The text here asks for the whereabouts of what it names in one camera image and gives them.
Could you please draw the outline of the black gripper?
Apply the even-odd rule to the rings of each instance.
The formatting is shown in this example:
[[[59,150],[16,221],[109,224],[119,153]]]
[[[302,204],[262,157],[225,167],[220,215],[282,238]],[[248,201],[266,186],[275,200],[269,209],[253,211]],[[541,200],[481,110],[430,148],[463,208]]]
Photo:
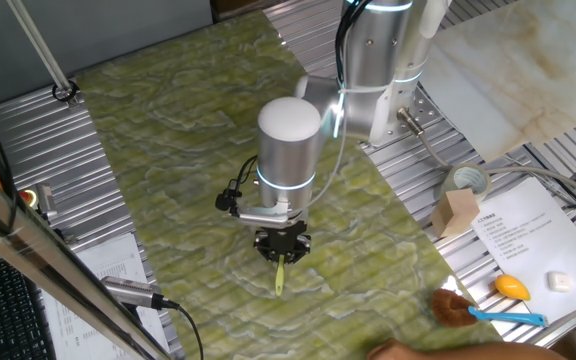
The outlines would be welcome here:
[[[281,229],[262,227],[255,233],[253,247],[267,261],[277,264],[279,255],[290,255],[294,264],[310,253],[311,236],[306,231],[305,222]]]

